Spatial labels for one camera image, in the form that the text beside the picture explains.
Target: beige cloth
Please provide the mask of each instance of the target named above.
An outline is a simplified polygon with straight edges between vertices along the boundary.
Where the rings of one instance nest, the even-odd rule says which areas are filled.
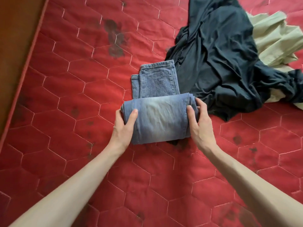
[[[278,11],[273,15],[258,14],[248,18],[254,26],[253,38],[257,45],[260,60],[277,70],[293,70],[288,63],[298,60],[294,52],[303,49],[303,32],[299,26],[286,23],[286,14]],[[266,101],[277,102],[285,95],[278,89],[271,89],[271,97]],[[303,110],[303,103],[295,103]]]

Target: faded denim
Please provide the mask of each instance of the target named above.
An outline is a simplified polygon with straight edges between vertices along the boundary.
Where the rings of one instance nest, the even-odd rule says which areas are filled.
[[[131,76],[133,99],[180,94],[173,60],[143,64],[138,75]]]
[[[191,105],[198,118],[195,97],[190,93],[172,96],[140,98],[126,101],[121,107],[124,122],[138,109],[132,144],[145,144],[190,137],[187,105]]]

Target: right hand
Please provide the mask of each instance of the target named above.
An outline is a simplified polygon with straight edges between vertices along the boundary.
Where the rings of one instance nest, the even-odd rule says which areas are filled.
[[[191,138],[194,140],[200,151],[210,151],[217,145],[212,128],[212,122],[207,113],[206,103],[198,98],[196,98],[196,102],[200,110],[198,122],[196,121],[194,109],[190,105],[187,106]]]

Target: pile of clothes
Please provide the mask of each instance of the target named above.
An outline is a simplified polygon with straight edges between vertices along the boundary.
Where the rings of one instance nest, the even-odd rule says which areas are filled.
[[[265,102],[282,98],[302,106],[303,74],[286,64],[297,59],[293,53],[303,48],[303,33],[298,26],[286,24],[284,13],[251,16],[237,0],[190,0],[188,14],[188,25],[181,28],[165,61],[142,65],[139,75],[131,77],[133,101],[146,98],[146,105],[155,111],[155,117],[159,110],[167,114],[177,109],[180,118],[184,118],[182,124],[187,125],[186,110],[183,110],[186,105],[164,103],[156,110],[150,107],[155,100],[148,98],[170,96],[177,102],[173,98],[189,93],[187,98],[200,98],[210,114],[225,121],[237,113],[252,112]],[[155,126],[161,129],[164,122],[163,118],[158,119]],[[180,134],[171,138],[190,135],[188,126],[176,130],[172,122],[162,126]],[[134,135],[140,137],[142,129],[149,127],[150,124],[135,124]],[[157,136],[148,142],[159,142],[158,139]],[[146,141],[137,139],[132,143]]]

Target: folded jeans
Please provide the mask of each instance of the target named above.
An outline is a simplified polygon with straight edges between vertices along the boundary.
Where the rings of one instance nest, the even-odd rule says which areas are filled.
[[[134,124],[132,144],[156,143],[190,137],[186,107],[191,105],[198,119],[195,97],[190,93],[172,96],[139,98],[126,101],[121,106],[124,122],[138,109]]]

